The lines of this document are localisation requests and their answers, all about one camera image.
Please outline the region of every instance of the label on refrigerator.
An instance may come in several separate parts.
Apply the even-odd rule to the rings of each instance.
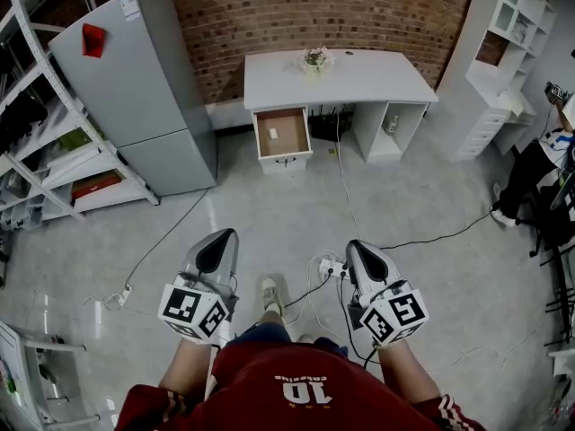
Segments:
[[[140,17],[140,7],[137,5],[137,0],[119,0],[119,5],[122,7],[126,21]]]

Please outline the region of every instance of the refrigerator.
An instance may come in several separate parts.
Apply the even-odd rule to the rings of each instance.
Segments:
[[[104,29],[83,54],[84,24]],[[110,0],[49,48],[94,124],[159,196],[216,185],[217,144],[173,0]]]

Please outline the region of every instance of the red shirt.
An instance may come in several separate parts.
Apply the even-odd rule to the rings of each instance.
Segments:
[[[130,390],[117,431],[313,429],[482,430],[449,396],[409,405],[372,374],[327,349],[247,342],[216,357],[207,400]]]

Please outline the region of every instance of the shorts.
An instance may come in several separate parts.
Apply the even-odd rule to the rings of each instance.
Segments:
[[[240,345],[249,341],[265,341],[274,343],[291,343],[288,331],[275,322],[264,322],[258,326],[248,329],[239,337],[230,341],[227,345]],[[348,348],[340,347],[326,337],[318,338],[312,345],[316,347],[328,348],[336,354],[348,357]]]

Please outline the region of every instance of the drawer handle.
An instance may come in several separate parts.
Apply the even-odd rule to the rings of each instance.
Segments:
[[[276,163],[280,163],[280,164],[283,163],[283,164],[284,164],[284,168],[287,168],[287,167],[288,167],[288,163],[293,163],[295,160],[296,160],[296,158],[294,158],[294,159],[291,160],[291,161],[288,161],[288,159],[286,158],[285,161],[283,161],[283,162],[281,162],[280,160],[276,160]]]

